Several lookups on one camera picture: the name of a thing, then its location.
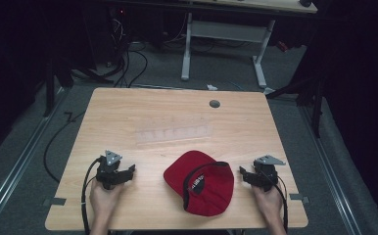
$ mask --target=controller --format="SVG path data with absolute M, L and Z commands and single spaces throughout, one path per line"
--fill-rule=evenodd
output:
M 100 157 L 100 166 L 97 169 L 96 178 L 103 183 L 107 190 L 113 189 L 116 185 L 125 183 L 133 178 L 135 164 L 127 170 L 118 171 L 121 155 L 106 150 L 106 157 Z
M 284 164 L 272 156 L 264 156 L 254 160 L 255 173 L 247 172 L 241 166 L 240 173 L 243 176 L 244 182 L 261 187 L 264 189 L 264 192 L 267 192 L 273 185 L 278 183 L 278 174 L 274 165 Z

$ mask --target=human hand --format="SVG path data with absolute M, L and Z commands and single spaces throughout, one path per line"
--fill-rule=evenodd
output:
M 104 188 L 103 184 L 96 179 L 92 180 L 90 201 L 94 211 L 91 234 L 107 234 L 108 225 L 114 210 L 116 209 L 119 193 L 124 184 L 117 185 L 112 190 Z
M 283 200 L 277 189 L 273 186 L 265 192 L 263 188 L 252 185 L 259 210 L 262 213 L 271 235 L 286 234 L 280 210 Z

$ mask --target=dark background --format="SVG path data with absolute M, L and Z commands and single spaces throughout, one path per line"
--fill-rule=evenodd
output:
M 292 83 L 309 77 L 326 78 L 323 94 L 354 164 L 378 204 L 378 1 L 314 3 L 319 15 L 345 17 L 349 23 L 315 26 L 280 20 L 270 44 L 308 45 Z M 101 62 L 96 53 L 103 50 L 96 50 L 96 43 L 107 39 L 105 33 L 110 28 L 95 29 L 93 23 L 104 21 L 104 7 L 93 16 L 75 4 L 48 2 L 45 6 L 26 0 L 0 0 L 0 143 L 19 114 L 34 102 L 54 50 L 91 69 Z M 174 35 L 184 16 L 162 10 L 130 9 L 130 13 L 128 17 L 134 18 L 128 25 L 130 33 L 159 47 L 163 31 Z

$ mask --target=white table leg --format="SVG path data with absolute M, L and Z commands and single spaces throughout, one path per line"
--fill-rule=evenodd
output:
M 186 48 L 183 56 L 182 80 L 189 80 L 190 70 L 190 41 L 192 36 L 192 13 L 188 13 L 188 24 L 186 29 Z
M 264 74 L 262 72 L 262 67 L 261 67 L 261 60 L 264 55 L 265 48 L 268 44 L 269 37 L 271 36 L 272 29 L 274 28 L 274 24 L 275 24 L 275 20 L 269 22 L 268 27 L 264 34 L 263 41 L 260 46 L 259 54 L 253 57 L 254 68 L 256 69 L 257 79 L 259 81 L 259 87 L 261 88 L 266 87 L 265 77 L 264 77 Z

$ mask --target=baseball cap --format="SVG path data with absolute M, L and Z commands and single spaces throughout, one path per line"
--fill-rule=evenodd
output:
M 214 216 L 225 212 L 232 199 L 234 175 L 226 162 L 200 151 L 189 151 L 164 173 L 165 182 L 183 198 L 190 213 Z

